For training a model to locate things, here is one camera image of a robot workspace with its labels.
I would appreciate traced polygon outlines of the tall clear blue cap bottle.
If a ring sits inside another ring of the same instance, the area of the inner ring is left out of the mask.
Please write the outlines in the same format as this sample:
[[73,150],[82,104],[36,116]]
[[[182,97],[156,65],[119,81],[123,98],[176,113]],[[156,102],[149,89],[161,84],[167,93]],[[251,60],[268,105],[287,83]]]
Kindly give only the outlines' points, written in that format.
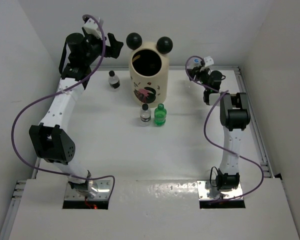
[[196,74],[196,72],[200,71],[200,69],[201,60],[199,58],[192,58],[188,66],[189,74],[193,77]]

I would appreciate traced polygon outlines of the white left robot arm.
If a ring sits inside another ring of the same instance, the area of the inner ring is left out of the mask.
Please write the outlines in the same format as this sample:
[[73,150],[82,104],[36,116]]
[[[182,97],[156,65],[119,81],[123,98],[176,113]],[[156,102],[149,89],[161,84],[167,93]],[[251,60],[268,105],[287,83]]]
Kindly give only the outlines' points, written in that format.
[[91,33],[67,36],[59,63],[59,94],[40,123],[29,129],[36,155],[66,174],[70,187],[90,199],[97,195],[97,185],[91,180],[91,173],[75,159],[76,145],[67,128],[76,102],[87,88],[88,83],[82,80],[92,72],[90,65],[101,54],[114,59],[120,55],[123,42],[112,33],[107,37],[109,46]]

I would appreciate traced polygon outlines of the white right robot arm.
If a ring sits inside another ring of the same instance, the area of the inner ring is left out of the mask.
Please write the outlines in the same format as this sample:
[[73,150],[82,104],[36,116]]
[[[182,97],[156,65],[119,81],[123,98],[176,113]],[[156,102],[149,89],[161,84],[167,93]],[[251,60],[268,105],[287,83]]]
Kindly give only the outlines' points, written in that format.
[[188,68],[186,72],[191,81],[204,86],[204,103],[219,107],[224,143],[222,160],[212,186],[218,191],[237,189],[240,183],[239,151],[242,134],[251,121],[248,96],[245,92],[222,94],[221,83],[226,76],[220,71],[195,66]]

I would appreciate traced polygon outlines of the black cap bottle near bin back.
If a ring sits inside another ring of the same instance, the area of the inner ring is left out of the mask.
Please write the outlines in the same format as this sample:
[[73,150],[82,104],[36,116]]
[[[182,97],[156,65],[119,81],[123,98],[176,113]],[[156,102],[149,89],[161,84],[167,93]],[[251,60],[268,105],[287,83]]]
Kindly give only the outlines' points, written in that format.
[[110,70],[108,72],[108,83],[114,91],[118,90],[121,85],[119,77],[115,74],[113,70]]

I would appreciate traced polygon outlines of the cream bin with black ears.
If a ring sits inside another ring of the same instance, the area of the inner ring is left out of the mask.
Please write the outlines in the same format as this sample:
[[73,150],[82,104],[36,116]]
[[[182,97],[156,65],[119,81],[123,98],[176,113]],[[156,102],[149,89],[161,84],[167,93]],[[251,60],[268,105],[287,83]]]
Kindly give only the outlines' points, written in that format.
[[128,61],[132,97],[139,105],[150,108],[164,103],[168,91],[170,59],[173,41],[167,36],[157,42],[143,41],[132,32],[126,37],[126,45],[131,49]]

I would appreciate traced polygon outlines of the green plastic bottle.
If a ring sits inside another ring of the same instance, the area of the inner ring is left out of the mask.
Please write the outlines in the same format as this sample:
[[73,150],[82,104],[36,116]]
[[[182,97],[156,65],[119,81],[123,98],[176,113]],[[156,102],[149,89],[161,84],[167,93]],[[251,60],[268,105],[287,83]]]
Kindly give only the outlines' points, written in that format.
[[163,126],[166,123],[167,110],[163,103],[159,103],[154,110],[154,124],[158,127]]

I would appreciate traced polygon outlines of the blue label clear bottle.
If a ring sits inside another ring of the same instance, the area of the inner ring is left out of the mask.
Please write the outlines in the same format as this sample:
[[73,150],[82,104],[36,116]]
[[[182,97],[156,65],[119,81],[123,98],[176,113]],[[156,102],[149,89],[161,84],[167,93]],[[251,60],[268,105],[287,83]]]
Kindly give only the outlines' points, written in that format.
[[140,109],[140,124],[145,127],[148,126],[151,122],[151,109],[147,103],[143,103]]

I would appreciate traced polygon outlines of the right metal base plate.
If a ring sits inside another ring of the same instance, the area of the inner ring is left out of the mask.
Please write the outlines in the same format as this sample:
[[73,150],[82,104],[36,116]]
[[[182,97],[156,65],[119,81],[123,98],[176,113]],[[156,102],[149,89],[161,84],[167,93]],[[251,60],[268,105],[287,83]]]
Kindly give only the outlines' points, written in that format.
[[201,202],[216,201],[216,200],[228,200],[239,199],[242,200],[243,190],[241,184],[237,188],[231,190],[217,190],[210,184],[209,180],[197,181],[198,199]]

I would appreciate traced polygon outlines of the metal base plate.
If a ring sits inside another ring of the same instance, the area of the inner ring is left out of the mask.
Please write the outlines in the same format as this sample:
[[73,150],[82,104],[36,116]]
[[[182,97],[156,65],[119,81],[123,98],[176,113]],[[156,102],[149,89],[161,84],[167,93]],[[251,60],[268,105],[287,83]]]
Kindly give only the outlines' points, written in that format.
[[64,200],[65,201],[108,201],[110,198],[109,180],[90,180],[85,183],[68,182]]
[[209,180],[197,181],[198,199],[201,202],[216,201],[216,200],[228,200],[239,199],[242,200],[243,190],[241,184],[237,188],[231,190],[217,190],[210,184]]

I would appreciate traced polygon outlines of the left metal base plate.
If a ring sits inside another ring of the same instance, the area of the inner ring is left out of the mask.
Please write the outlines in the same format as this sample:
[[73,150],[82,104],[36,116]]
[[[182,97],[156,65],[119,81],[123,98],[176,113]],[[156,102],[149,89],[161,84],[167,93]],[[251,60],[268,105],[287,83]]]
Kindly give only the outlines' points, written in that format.
[[109,180],[90,180],[85,183],[68,182],[64,200],[65,201],[108,201],[110,198]]

